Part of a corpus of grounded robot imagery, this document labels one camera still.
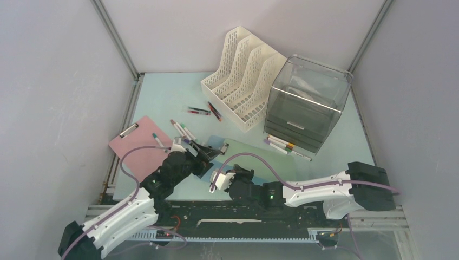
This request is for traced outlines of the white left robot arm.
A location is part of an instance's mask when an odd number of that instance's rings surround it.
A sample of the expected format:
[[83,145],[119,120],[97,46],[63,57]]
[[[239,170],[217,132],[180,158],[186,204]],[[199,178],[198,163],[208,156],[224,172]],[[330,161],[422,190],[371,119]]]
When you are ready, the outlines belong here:
[[166,198],[189,175],[202,178],[221,153],[195,141],[189,144],[195,153],[173,143],[161,165],[143,181],[137,180],[134,192],[103,214],[83,224],[68,224],[58,247],[60,257],[104,259],[134,233],[155,223],[169,223],[171,205]]

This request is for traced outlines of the blue clipboard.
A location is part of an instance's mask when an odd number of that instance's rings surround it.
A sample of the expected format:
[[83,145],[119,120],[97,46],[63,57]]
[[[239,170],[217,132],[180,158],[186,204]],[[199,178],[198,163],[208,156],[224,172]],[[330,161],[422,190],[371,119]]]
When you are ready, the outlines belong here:
[[[209,139],[204,142],[204,144],[211,146],[212,148],[223,148],[225,144],[228,144],[228,148],[225,154],[221,154],[217,156],[212,163],[214,166],[205,174],[205,177],[211,177],[213,171],[218,170],[221,165],[231,156],[238,154],[238,153],[253,153],[255,155],[260,156],[263,158],[267,163],[269,163],[272,167],[274,167],[274,162],[272,157],[274,153],[269,152],[267,150],[257,148],[243,142],[239,142],[233,139],[224,139],[220,136],[211,135]],[[270,172],[270,170],[266,167],[266,165],[261,162],[259,159],[244,155],[232,159],[222,170],[222,173],[226,173],[226,171],[233,168],[235,164],[247,169],[247,170],[254,170],[254,178],[253,182],[256,184],[262,184],[269,181],[276,181],[274,175]]]

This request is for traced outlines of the pink clipboard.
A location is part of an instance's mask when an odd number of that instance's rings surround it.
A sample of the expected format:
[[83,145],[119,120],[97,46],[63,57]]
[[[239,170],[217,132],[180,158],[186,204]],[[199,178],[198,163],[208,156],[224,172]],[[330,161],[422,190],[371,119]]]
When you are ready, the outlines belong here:
[[172,139],[148,116],[143,116],[108,143],[119,158],[134,148],[142,147],[128,155],[123,161],[123,165],[138,181],[143,181],[161,166],[168,154],[164,149],[159,149],[160,146],[153,138],[153,133],[159,137],[165,147],[172,145]]

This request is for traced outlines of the green clipboard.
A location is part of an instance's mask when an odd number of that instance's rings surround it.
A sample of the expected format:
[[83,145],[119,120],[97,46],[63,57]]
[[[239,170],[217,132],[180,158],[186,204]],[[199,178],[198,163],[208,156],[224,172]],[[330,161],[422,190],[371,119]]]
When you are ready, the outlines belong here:
[[[216,161],[224,163],[229,157],[238,153],[252,153],[266,161],[284,181],[294,181],[297,179],[296,163],[294,158],[290,155],[282,154],[274,148],[268,150],[257,148],[242,142],[238,142],[232,139],[225,139],[225,143],[229,144],[229,147],[224,155],[216,157]],[[268,169],[268,167],[259,159],[243,155],[231,160],[228,163],[230,166],[235,164],[247,169],[254,170],[254,175],[258,178],[266,181],[276,181],[277,178]]]

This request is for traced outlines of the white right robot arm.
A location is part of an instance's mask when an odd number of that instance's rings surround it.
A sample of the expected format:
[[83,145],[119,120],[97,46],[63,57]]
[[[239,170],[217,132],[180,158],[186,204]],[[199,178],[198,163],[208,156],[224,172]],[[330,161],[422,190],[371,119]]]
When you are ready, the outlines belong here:
[[216,177],[215,188],[227,192],[235,202],[255,205],[265,211],[300,207],[322,202],[315,220],[329,226],[347,214],[367,211],[391,211],[396,208],[395,190],[386,170],[363,162],[350,162],[348,169],[329,177],[307,181],[274,181],[256,185],[253,171],[238,165]]

